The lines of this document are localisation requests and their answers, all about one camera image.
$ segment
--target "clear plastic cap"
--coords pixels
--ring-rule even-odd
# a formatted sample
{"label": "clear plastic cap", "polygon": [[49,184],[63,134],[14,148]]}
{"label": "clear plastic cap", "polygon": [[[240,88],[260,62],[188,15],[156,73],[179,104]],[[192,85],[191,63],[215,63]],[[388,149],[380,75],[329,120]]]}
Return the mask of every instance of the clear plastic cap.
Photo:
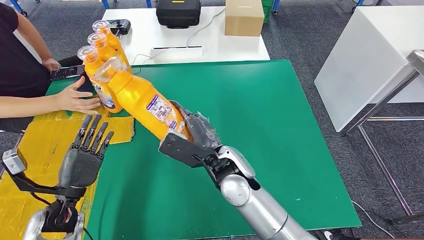
{"label": "clear plastic cap", "polygon": [[86,63],[91,63],[97,60],[99,57],[99,53],[97,49],[93,46],[83,46],[81,47],[76,55],[79,59],[83,60]]}
{"label": "clear plastic cap", "polygon": [[111,32],[111,25],[106,20],[97,20],[91,26],[94,32],[108,34]]}
{"label": "clear plastic cap", "polygon": [[94,32],[87,38],[88,44],[96,48],[102,48],[108,43],[108,38],[104,33]]}
{"label": "clear plastic cap", "polygon": [[108,83],[116,73],[122,70],[127,70],[125,63],[119,57],[113,56],[97,69],[94,78],[96,81]]}

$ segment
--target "green table surface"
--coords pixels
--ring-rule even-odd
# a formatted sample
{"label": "green table surface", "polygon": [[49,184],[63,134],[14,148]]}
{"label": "green table surface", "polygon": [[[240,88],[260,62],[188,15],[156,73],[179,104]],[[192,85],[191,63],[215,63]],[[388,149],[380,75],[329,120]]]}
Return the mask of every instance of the green table surface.
{"label": "green table surface", "polygon": [[[361,225],[288,60],[133,69],[168,99],[208,117],[222,142],[243,153],[261,185],[305,229]],[[68,84],[54,82],[48,94]],[[94,239],[254,234],[203,168],[168,158],[158,147],[159,140],[138,122],[131,142],[109,147],[88,222]]]}

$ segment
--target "white table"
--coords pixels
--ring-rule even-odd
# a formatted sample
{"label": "white table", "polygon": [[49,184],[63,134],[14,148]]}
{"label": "white table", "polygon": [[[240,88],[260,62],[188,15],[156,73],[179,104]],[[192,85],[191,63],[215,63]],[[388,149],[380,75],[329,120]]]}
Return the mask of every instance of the white table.
{"label": "white table", "polygon": [[[406,56],[424,49],[424,6],[358,7],[315,79],[340,132],[367,104],[379,102],[411,72]],[[424,78],[389,103],[424,102]]]}
{"label": "white table", "polygon": [[202,7],[199,25],[187,29],[169,29],[159,25],[155,8],[107,9],[103,20],[128,19],[131,22],[129,33],[120,39],[131,65],[269,60],[262,36],[224,35],[225,12],[215,17],[212,24],[191,41],[190,46],[203,47],[203,56],[189,54],[184,48],[172,48],[151,60],[146,56],[137,56],[152,56],[152,48],[185,47],[187,40],[224,8]]}

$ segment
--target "black bag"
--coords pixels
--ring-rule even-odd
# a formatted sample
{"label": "black bag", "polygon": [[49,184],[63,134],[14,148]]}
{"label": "black bag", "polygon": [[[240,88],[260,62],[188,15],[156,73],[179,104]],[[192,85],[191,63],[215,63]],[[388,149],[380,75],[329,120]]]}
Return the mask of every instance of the black bag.
{"label": "black bag", "polygon": [[169,29],[186,29],[199,24],[200,0],[159,0],[156,16]]}

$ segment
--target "yellow detergent bottle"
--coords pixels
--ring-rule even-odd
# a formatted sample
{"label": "yellow detergent bottle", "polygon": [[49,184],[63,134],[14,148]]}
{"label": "yellow detergent bottle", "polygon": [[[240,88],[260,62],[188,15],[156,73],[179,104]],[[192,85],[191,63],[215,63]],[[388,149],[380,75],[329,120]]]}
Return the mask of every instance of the yellow detergent bottle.
{"label": "yellow detergent bottle", "polygon": [[128,62],[127,56],[125,55],[124,49],[122,48],[121,42],[115,36],[111,31],[111,25],[106,20],[98,20],[95,21],[92,25],[92,29],[95,32],[100,32],[106,35],[107,37],[107,44],[114,49],[122,61],[125,62],[126,69],[132,73],[133,70],[131,69],[130,63]]}
{"label": "yellow detergent bottle", "polygon": [[95,79],[95,72],[103,65],[96,48],[93,46],[83,46],[78,50],[76,55],[84,62],[85,72],[90,78],[89,80],[103,106],[111,113],[119,113],[122,110],[122,106],[119,105],[114,93],[109,90],[107,83],[98,82]]}
{"label": "yellow detergent bottle", "polygon": [[109,59],[97,70],[95,78],[107,83],[119,104],[159,140],[164,139],[169,130],[191,139],[180,112],[151,82],[129,73],[119,58]]}
{"label": "yellow detergent bottle", "polygon": [[95,47],[98,52],[98,56],[102,62],[106,62],[111,57],[118,56],[118,53],[108,45],[108,38],[101,32],[94,32],[87,38],[88,44]]}

